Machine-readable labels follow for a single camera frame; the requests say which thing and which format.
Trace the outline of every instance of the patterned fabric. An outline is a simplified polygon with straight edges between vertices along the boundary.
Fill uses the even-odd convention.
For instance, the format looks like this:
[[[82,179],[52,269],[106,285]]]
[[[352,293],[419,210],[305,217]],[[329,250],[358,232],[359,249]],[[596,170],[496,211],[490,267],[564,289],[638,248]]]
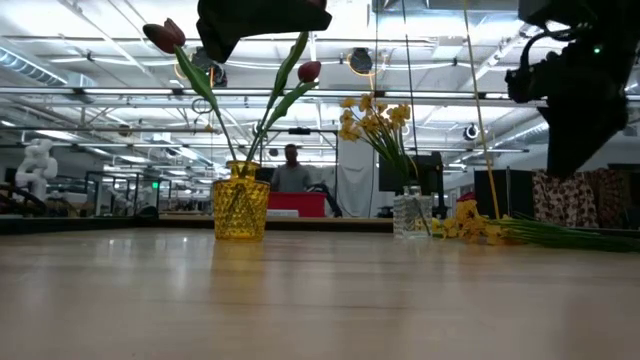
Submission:
[[[533,201],[539,221],[568,227],[598,227],[593,191],[582,174],[560,181],[538,170],[533,175]]]
[[[622,213],[624,212],[624,179],[620,172],[608,169],[598,169],[585,173],[587,181],[593,190],[598,222],[606,229],[621,229]]]

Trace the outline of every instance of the red box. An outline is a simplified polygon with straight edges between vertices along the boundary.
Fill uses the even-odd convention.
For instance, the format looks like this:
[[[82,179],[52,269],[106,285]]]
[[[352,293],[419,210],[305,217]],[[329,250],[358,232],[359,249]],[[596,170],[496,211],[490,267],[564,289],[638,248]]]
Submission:
[[[326,194],[316,192],[269,194],[269,209],[298,210],[300,217],[325,217],[324,200]]]

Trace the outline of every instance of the table surface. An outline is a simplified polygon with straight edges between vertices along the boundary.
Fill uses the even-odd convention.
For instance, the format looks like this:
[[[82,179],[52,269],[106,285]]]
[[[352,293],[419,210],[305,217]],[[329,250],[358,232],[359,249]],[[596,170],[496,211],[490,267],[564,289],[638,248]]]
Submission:
[[[640,256],[211,230],[0,236],[0,359],[637,359]]]

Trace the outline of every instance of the red tulip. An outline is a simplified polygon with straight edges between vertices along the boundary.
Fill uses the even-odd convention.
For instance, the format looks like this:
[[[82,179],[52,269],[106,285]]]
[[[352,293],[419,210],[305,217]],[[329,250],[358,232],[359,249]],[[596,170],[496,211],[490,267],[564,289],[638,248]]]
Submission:
[[[185,42],[187,42],[184,32],[171,19],[167,19],[164,22],[164,26],[147,24],[142,27],[142,31],[155,46],[168,54],[175,53],[174,45],[184,46]]]
[[[327,0],[308,0],[308,1],[310,3],[318,6],[322,10],[327,8]]]
[[[298,79],[304,83],[314,82],[320,75],[320,61],[308,61],[298,68]]]

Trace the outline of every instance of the man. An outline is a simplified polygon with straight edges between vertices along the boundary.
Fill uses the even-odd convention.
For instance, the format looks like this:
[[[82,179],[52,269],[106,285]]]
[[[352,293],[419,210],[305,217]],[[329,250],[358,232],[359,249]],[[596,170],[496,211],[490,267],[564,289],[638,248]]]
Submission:
[[[294,144],[289,144],[284,148],[284,156],[287,163],[278,167],[271,179],[271,189],[278,192],[321,192],[327,195],[327,201],[333,215],[342,217],[342,210],[338,206],[329,189],[325,184],[311,184],[309,171],[298,162],[298,149]]]

